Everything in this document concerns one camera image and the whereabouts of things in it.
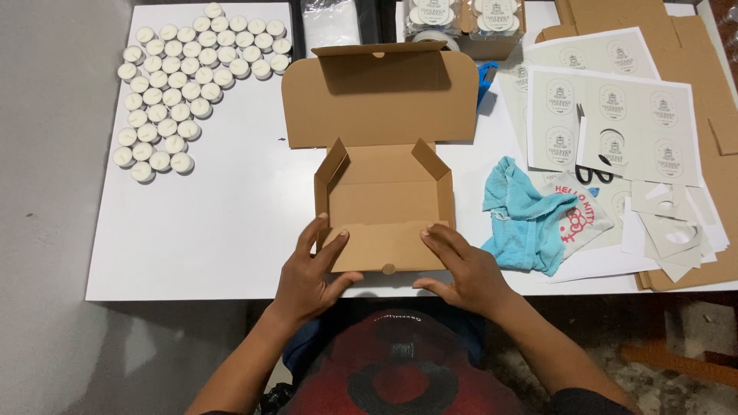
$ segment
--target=white table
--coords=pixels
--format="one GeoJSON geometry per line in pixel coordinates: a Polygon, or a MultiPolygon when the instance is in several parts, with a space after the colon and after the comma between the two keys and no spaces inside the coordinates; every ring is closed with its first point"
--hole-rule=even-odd
{"type": "MultiPolygon", "coordinates": [[[[135,7],[130,44],[136,28],[188,25],[202,14],[202,7],[135,7]]],[[[224,9],[229,16],[279,18],[289,25],[286,3],[229,3],[224,9]]],[[[694,14],[691,5],[668,4],[667,10],[676,16],[694,14]]],[[[530,1],[526,13],[526,45],[533,44],[542,28],[558,24],[553,2],[530,1]]],[[[499,94],[496,88],[493,85],[492,92],[499,94]]],[[[120,97],[127,92],[124,84],[120,97]]],[[[113,149],[126,116],[119,102],[113,149]]],[[[127,171],[109,163],[87,300],[273,298],[280,268],[314,216],[312,177],[325,150],[290,150],[280,140],[286,137],[280,77],[237,82],[215,106],[214,115],[199,123],[203,135],[190,144],[196,160],[190,176],[163,174],[149,185],[139,185],[127,171]]],[[[473,145],[438,146],[438,154],[453,170],[458,229],[477,246],[492,233],[489,214],[480,209],[484,180],[499,158],[519,153],[502,100],[490,115],[479,117],[473,145]]],[[[345,295],[428,295],[411,288],[418,274],[450,280],[446,271],[368,273],[345,295]]],[[[637,292],[631,275],[560,284],[540,284],[521,272],[506,272],[505,277],[524,295],[637,292]]],[[[723,289],[738,289],[738,282],[692,290],[723,289]]]]}

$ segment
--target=finger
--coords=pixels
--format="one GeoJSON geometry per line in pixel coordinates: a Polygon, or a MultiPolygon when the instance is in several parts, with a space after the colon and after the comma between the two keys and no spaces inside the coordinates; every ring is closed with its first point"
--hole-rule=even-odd
{"type": "Polygon", "coordinates": [[[315,255],[311,265],[316,267],[319,271],[325,272],[325,270],[331,265],[331,262],[333,262],[333,260],[338,256],[338,253],[340,253],[343,247],[346,246],[348,237],[348,231],[346,229],[342,230],[330,244],[325,245],[320,252],[315,255]]]}
{"type": "Polygon", "coordinates": [[[453,271],[454,268],[459,267],[463,262],[456,251],[451,249],[450,246],[446,245],[442,241],[436,239],[436,237],[428,233],[427,230],[423,229],[420,232],[420,239],[423,240],[426,246],[433,251],[438,259],[440,259],[449,270],[453,271]]]}
{"type": "Polygon", "coordinates": [[[468,258],[472,251],[472,246],[464,239],[464,237],[450,227],[442,224],[434,224],[428,227],[428,232],[440,239],[445,241],[451,248],[453,248],[461,258],[468,258]]]}
{"type": "Polygon", "coordinates": [[[420,278],[418,280],[415,280],[415,282],[413,283],[413,288],[427,289],[433,294],[436,294],[438,297],[443,298],[444,301],[446,301],[447,303],[454,306],[461,303],[461,297],[459,297],[459,294],[456,291],[454,291],[447,284],[434,280],[433,278],[420,278]]]}
{"type": "Polygon", "coordinates": [[[303,230],[300,237],[297,238],[297,246],[294,249],[295,254],[299,258],[309,258],[310,250],[313,248],[313,244],[318,237],[318,231],[323,229],[325,224],[328,223],[328,214],[321,213],[317,218],[313,219],[312,222],[303,230]]]}
{"type": "Polygon", "coordinates": [[[330,304],[335,303],[343,295],[343,292],[354,285],[355,283],[364,279],[364,274],[356,271],[344,272],[339,275],[335,281],[330,283],[325,289],[324,297],[330,301],[330,304]]]}

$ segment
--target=brown mailer box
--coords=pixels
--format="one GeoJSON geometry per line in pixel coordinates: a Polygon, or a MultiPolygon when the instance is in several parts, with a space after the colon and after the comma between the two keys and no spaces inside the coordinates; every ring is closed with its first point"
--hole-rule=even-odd
{"type": "MultiPolygon", "coordinates": [[[[738,111],[717,53],[699,16],[672,17],[661,0],[556,0],[562,24],[536,42],[640,27],[661,79],[692,85],[705,181],[728,239],[738,241],[738,111]]],[[[638,284],[657,291],[738,279],[735,243],[677,283],[662,270],[641,272],[638,284]]]]}
{"type": "Polygon", "coordinates": [[[283,76],[290,148],[328,148],[314,177],[315,213],[330,214],[317,249],[351,233],[333,272],[444,268],[420,240],[430,222],[455,225],[435,142],[474,139],[478,79],[445,44],[313,49],[283,76]]]}

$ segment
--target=blue towel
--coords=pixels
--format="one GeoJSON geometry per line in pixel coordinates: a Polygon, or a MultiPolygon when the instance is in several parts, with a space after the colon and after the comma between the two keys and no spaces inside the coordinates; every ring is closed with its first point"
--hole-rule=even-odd
{"type": "Polygon", "coordinates": [[[515,159],[503,157],[484,185],[482,210],[492,213],[492,237],[482,249],[503,268],[538,270],[550,277],[564,255],[559,218],[576,202],[573,194],[541,196],[515,159]]]}

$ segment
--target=cloth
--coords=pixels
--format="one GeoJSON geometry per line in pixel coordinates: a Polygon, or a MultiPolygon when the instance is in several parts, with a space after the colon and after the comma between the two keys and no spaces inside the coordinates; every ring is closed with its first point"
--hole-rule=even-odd
{"type": "MultiPolygon", "coordinates": [[[[436,308],[451,309],[444,306],[436,308]]],[[[361,314],[351,312],[345,304],[337,310],[340,312],[329,310],[319,317],[323,327],[341,326],[347,310],[349,315],[361,314]]],[[[469,315],[455,316],[446,322],[456,329],[470,327],[469,315]]],[[[298,337],[297,343],[305,342],[302,335],[298,337]]],[[[531,412],[491,373],[472,366],[460,335],[414,309],[375,309],[335,334],[316,357],[306,355],[304,350],[299,355],[297,358],[293,350],[286,358],[289,362],[311,360],[308,365],[299,365],[309,366],[309,371],[297,384],[289,403],[278,412],[280,415],[531,412]]],[[[632,415],[623,406],[584,389],[559,391],[549,405],[559,415],[632,415]]],[[[232,414],[214,411],[207,415],[232,414]]]]}
{"type": "Polygon", "coordinates": [[[555,193],[572,194],[577,198],[576,206],[567,210],[559,220],[559,233],[564,242],[562,261],[582,249],[604,231],[615,226],[615,223],[607,216],[607,212],[597,203],[594,195],[570,171],[556,176],[541,189],[543,195],[555,193]]]}
{"type": "Polygon", "coordinates": [[[515,159],[503,157],[484,185],[482,210],[492,214],[492,237],[482,249],[503,268],[552,276],[564,255],[559,219],[576,200],[572,194],[541,196],[515,159]]]}

